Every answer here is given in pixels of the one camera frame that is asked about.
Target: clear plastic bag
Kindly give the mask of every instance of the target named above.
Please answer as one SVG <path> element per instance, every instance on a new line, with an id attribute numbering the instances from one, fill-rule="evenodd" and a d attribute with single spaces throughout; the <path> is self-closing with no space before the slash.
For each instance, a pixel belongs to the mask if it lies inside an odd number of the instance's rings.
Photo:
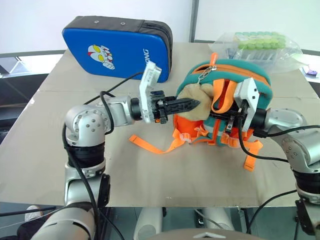
<path id="1" fill-rule="evenodd" d="M 306 66 L 299 45 L 278 32 L 226 32 L 209 47 L 220 59 L 254 63 L 270 74 Z"/>

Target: backpack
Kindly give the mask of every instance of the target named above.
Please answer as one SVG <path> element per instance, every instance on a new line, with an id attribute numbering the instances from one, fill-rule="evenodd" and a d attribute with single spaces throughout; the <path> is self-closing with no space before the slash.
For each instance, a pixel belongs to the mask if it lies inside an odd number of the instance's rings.
<path id="1" fill-rule="evenodd" d="M 164 154 L 183 145 L 185 142 L 196 144 L 206 142 L 211 146 L 229 146 L 239 148 L 238 128 L 233 126 L 226 131 L 228 120 L 217 119 L 214 114 L 224 114 L 230 109 L 237 108 L 234 100 L 234 92 L 237 84 L 245 79 L 253 78 L 259 92 L 257 108 L 266 109 L 272 99 L 271 82 L 268 75 L 259 66 L 236 59 L 218 59 L 213 53 L 211 61 L 202 62 L 193 67 L 186 75 L 182 84 L 178 87 L 178 96 L 183 89 L 191 84 L 200 84 L 200 87 L 212 88 L 211 114 L 205 120 L 189 120 L 175 114 L 173 116 L 173 141 L 168 150 L 162 151 L 136 135 L 130 137 L 130 141 L 155 154 Z M 243 143 L 249 152 L 257 155 L 263 147 L 258 140 L 248 141 L 253 134 L 253 129 L 242 133 Z M 250 172 L 254 170 L 255 158 L 247 156 L 244 168 Z"/>

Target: table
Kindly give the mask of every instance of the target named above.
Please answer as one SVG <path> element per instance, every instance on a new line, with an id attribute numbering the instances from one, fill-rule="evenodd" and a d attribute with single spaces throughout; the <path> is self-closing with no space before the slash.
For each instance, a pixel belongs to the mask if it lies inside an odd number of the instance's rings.
<path id="1" fill-rule="evenodd" d="M 209 58 L 206 44 L 176 43 L 168 82 L 157 84 L 174 95 L 188 70 Z M 320 100 L 297 70 L 272 75 L 270 106 L 300 111 L 309 124 L 319 124 Z M 61 129 L 66 112 L 106 90 L 121 79 L 86 73 L 67 50 L 0 145 L 0 201 L 64 204 L 66 152 Z M 131 80 L 113 92 L 138 94 L 139 81 Z M 254 172 L 243 169 L 240 149 L 183 145 L 166 155 L 147 152 L 129 142 L 136 134 L 160 149 L 172 141 L 168 124 L 118 127 L 105 138 L 107 174 L 111 176 L 112 207 L 254 207 L 273 195 L 295 189 L 285 162 L 257 160 Z M 285 157 L 270 139 L 262 139 L 261 155 Z M 297 194 L 272 201 L 270 206 L 294 206 Z"/>

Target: zipper pull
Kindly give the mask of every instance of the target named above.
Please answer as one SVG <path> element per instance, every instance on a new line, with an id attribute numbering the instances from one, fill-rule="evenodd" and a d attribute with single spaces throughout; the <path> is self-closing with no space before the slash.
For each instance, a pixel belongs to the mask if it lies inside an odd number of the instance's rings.
<path id="1" fill-rule="evenodd" d="M 218 59 L 218 53 L 213 52 L 211 54 L 211 60 L 210 60 L 210 64 L 209 64 L 209 67 L 211 68 L 211 70 L 216 70 L 217 69 L 217 66 L 216 66 L 217 59 Z"/>

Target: blue pencil case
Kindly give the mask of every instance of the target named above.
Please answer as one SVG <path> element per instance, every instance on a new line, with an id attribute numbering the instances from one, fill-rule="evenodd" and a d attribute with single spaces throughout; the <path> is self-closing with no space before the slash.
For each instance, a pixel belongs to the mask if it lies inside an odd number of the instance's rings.
<path id="1" fill-rule="evenodd" d="M 62 36 L 90 74 L 127 78 L 143 72 L 146 63 L 152 61 L 162 69 L 158 79 L 162 83 L 171 71 L 173 36 L 164 22 L 77 16 L 63 29 Z"/>

